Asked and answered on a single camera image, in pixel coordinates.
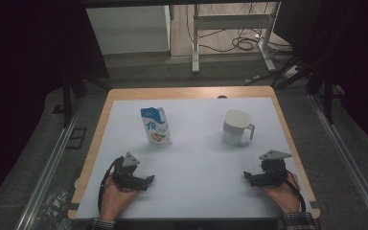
hand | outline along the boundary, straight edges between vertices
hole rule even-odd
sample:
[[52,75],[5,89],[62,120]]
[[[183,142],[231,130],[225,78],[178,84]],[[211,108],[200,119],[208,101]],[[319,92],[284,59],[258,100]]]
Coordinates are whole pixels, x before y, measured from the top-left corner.
[[135,190],[122,192],[109,176],[103,186],[100,219],[114,221],[138,193]]
[[[295,188],[300,190],[297,175],[294,173],[289,173],[288,181]],[[300,200],[286,183],[283,183],[278,187],[262,187],[261,189],[267,193],[274,202],[277,203],[283,213],[300,212]]]

sleeve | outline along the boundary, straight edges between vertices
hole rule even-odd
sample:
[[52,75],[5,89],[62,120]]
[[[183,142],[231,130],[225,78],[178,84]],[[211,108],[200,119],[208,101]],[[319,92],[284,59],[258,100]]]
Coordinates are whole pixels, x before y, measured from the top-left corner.
[[92,218],[89,220],[85,230],[113,230],[115,221],[103,220],[100,218]]
[[316,230],[311,213],[283,214],[283,227],[285,230]]

white cup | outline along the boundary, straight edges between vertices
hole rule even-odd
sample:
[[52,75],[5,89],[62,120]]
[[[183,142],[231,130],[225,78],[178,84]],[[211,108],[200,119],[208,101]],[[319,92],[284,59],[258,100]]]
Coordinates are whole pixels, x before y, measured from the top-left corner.
[[255,131],[250,115],[234,109],[228,110],[223,122],[222,141],[231,145],[247,144],[247,142],[242,141],[245,129],[250,129],[250,138],[247,140],[249,142]]

metal bar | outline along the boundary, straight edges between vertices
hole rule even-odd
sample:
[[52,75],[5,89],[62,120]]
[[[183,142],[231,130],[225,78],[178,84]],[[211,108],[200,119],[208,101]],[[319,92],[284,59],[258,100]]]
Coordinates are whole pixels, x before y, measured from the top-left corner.
[[269,14],[204,15],[197,18],[198,30],[265,29]]
[[194,5],[193,74],[199,73],[198,53],[198,5]]
[[268,22],[266,26],[267,29],[265,30],[264,39],[262,43],[262,48],[264,50],[267,49],[267,44],[270,39],[271,32],[273,31],[274,22],[276,21],[277,11],[279,10],[279,6],[280,6],[279,2],[274,3],[273,9],[271,10],[271,14],[268,17]]
[[258,44],[259,50],[261,51],[265,66],[267,67],[268,72],[276,72],[276,67],[274,66],[273,61],[271,60],[270,54],[267,51],[267,48],[263,47],[262,42]]
[[313,95],[309,95],[309,99],[312,102],[313,106],[315,107],[319,120],[321,121],[322,125],[324,126],[328,135],[333,141],[333,144],[337,152],[339,153],[339,157],[341,158],[343,164],[345,165],[347,172],[354,181],[357,190],[359,191],[368,208],[368,183],[365,177],[361,173],[359,167],[357,166],[357,163],[355,162],[354,158],[349,152],[349,149],[346,147],[345,143],[340,137],[336,127],[328,121],[327,117],[322,112],[321,102],[319,102],[317,97]]
[[82,98],[76,99],[73,109],[74,110],[73,116],[71,117],[69,126],[65,127],[62,130],[56,142],[56,145],[50,155],[50,158],[47,161],[43,169],[43,172],[41,173],[40,177],[37,180],[34,190],[32,191],[31,197],[28,203],[26,204],[26,207],[23,210],[23,213],[20,216],[19,222],[17,223],[15,229],[24,230],[30,229],[32,227],[33,220],[35,219],[38,209],[40,208],[40,205],[42,203],[42,200],[49,188],[50,182],[52,181],[53,175],[56,171],[58,162],[65,149],[68,138],[70,137],[71,131],[73,130],[73,127],[79,117],[82,103],[83,103]]

milk carton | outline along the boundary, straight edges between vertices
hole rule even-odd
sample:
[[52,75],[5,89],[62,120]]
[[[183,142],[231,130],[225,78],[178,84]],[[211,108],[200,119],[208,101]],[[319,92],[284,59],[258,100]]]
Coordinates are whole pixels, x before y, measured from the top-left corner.
[[149,142],[160,146],[169,145],[169,123],[163,108],[142,108],[141,114]]

